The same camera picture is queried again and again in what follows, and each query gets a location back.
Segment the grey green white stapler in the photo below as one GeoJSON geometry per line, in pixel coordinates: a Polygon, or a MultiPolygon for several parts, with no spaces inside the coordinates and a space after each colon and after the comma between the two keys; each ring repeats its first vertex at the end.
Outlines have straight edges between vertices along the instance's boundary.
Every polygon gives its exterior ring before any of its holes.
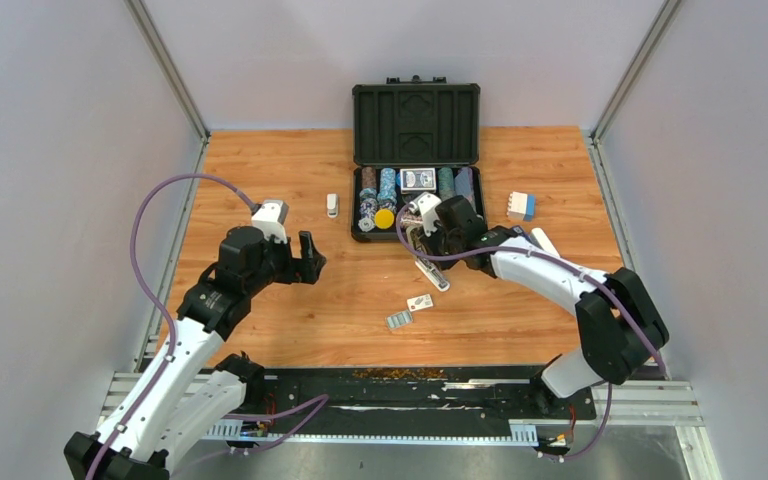
{"type": "MultiPolygon", "coordinates": [[[[426,254],[425,247],[421,244],[423,229],[421,226],[409,226],[406,231],[406,238],[411,246],[417,251],[426,254]]],[[[423,273],[429,282],[440,292],[446,292],[451,284],[442,271],[430,260],[425,257],[416,256],[415,266],[423,273]]]]}

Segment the small white stapler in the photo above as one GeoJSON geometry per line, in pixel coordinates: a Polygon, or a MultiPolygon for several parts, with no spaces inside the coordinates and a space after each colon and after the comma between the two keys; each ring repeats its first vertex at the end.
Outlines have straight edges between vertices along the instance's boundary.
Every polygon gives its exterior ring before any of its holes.
{"type": "Polygon", "coordinates": [[[326,215],[332,219],[339,215],[339,196],[336,193],[326,195],[326,215]]]}

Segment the grey staple strip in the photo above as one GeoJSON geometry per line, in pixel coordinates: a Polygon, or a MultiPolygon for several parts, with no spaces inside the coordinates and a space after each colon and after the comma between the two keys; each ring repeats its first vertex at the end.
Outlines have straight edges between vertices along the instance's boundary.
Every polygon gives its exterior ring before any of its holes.
{"type": "Polygon", "coordinates": [[[409,310],[404,310],[388,316],[385,322],[389,329],[395,330],[410,325],[413,322],[413,316],[409,310]]]}

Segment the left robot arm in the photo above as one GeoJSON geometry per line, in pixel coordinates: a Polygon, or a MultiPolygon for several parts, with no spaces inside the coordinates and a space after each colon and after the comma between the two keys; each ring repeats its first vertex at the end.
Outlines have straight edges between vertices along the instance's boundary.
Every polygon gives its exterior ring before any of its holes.
{"type": "Polygon", "coordinates": [[[192,396],[186,391],[258,293],[274,283],[318,281],[325,256],[308,231],[300,232],[299,244],[301,255],[294,257],[289,240],[256,226],[228,231],[135,387],[95,433],[77,432],[67,442],[64,456],[74,478],[168,479],[222,417],[264,405],[264,369],[244,354],[218,363],[192,396]]]}

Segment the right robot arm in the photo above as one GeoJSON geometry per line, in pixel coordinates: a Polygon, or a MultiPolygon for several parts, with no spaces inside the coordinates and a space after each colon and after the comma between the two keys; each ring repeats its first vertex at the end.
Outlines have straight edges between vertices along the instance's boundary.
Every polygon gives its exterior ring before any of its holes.
{"type": "Polygon", "coordinates": [[[590,269],[551,253],[511,227],[489,227],[463,196],[424,193],[405,206],[422,222],[417,255],[446,270],[472,270],[523,286],[570,313],[579,345],[531,380],[531,403],[556,417],[571,396],[598,383],[623,384],[648,360],[664,364],[669,331],[639,275],[620,267],[590,269]]]}

